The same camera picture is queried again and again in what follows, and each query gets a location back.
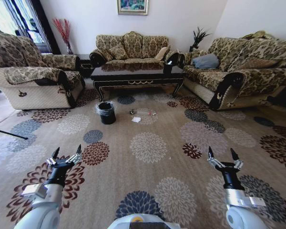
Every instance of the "throw pillow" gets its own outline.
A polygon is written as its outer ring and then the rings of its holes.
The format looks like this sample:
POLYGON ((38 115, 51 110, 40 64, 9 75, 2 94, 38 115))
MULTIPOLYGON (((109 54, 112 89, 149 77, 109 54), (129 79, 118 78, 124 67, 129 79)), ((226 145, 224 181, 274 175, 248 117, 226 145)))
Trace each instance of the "throw pillow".
POLYGON ((106 59, 106 61, 112 61, 113 60, 113 56, 111 56, 111 54, 108 52, 108 50, 101 49, 100 51, 103 54, 103 57, 106 59))
POLYGON ((217 56, 211 53, 211 54, 193 58, 192 65, 195 68, 200 68, 200 69, 217 68, 219 65, 219 61, 218 61, 217 56))
POLYGON ((240 65, 237 69, 262 69, 262 68, 270 68, 271 66, 275 65, 279 61, 276 60, 266 60, 266 59, 259 59, 256 57, 251 57, 246 60, 245 63, 240 65))
POLYGON ((122 44, 118 44, 111 49, 108 50, 110 54, 117 60, 125 60, 127 59, 127 54, 125 52, 124 47, 122 44))
POLYGON ((170 46, 163 47, 162 49, 160 49, 155 59, 158 61, 163 60, 163 58, 165 57, 165 55, 168 53, 169 50, 170 50, 170 46))

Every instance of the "floral patterned rug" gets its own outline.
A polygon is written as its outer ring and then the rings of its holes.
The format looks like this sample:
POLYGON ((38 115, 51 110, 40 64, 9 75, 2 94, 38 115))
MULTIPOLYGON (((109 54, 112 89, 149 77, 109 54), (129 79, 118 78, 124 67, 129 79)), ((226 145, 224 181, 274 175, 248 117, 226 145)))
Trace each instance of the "floral patterned rug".
POLYGON ((207 163, 233 148, 245 161, 238 173, 248 195, 264 198, 254 211, 270 229, 286 229, 286 109, 278 106, 214 112, 195 95, 173 88, 106 92, 116 122, 103 125, 98 95, 86 89, 74 109, 15 111, 0 129, 0 228, 31 210, 20 196, 50 175, 45 158, 60 147, 67 158, 82 145, 82 161, 68 171, 60 228, 107 228, 133 213, 158 215, 188 229, 224 229, 223 178, 207 163), (139 123, 132 122, 135 116, 139 123))

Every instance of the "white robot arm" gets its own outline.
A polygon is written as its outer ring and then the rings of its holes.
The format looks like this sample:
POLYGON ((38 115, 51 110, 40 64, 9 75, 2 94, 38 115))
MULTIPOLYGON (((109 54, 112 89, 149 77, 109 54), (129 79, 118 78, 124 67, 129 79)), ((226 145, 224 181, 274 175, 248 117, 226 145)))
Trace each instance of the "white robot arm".
POLYGON ((232 229, 266 229, 264 222, 250 207, 266 206, 262 198, 247 197, 245 188, 238 180, 236 173, 241 169, 244 162, 241 161, 237 153, 231 148, 234 163, 220 162, 214 158, 212 149, 209 147, 208 162, 223 174, 226 192, 226 220, 232 229))
POLYGON ((22 195, 32 200, 33 209, 17 223, 15 229, 57 229, 66 173, 82 158, 81 145, 69 159, 57 159, 58 152, 59 148, 47 159, 53 168, 50 179, 44 184, 28 185, 23 191, 22 195))

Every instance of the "gray pillow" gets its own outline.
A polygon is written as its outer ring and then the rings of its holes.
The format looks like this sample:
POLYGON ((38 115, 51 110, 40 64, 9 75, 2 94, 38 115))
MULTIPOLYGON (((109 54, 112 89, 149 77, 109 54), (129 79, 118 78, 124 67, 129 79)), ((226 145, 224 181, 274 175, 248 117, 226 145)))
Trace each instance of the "gray pillow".
POLYGON ((200 69, 217 68, 219 65, 219 61, 218 61, 217 56, 211 53, 211 54, 193 58, 192 65, 195 68, 200 68, 200 69))

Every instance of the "black stick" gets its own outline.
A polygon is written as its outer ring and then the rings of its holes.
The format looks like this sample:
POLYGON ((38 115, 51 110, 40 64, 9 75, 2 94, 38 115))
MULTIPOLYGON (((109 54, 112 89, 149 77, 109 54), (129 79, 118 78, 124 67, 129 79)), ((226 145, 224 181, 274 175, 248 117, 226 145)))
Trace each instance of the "black stick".
POLYGON ((27 137, 22 137, 22 136, 19 136, 19 135, 15 135, 15 134, 12 134, 12 133, 9 133, 9 132, 5 132, 3 130, 0 130, 0 133, 4 133, 4 134, 7 134, 7 135, 12 135, 12 136, 15 136, 15 137, 20 137, 20 138, 23 138, 24 140, 28 139, 27 137))

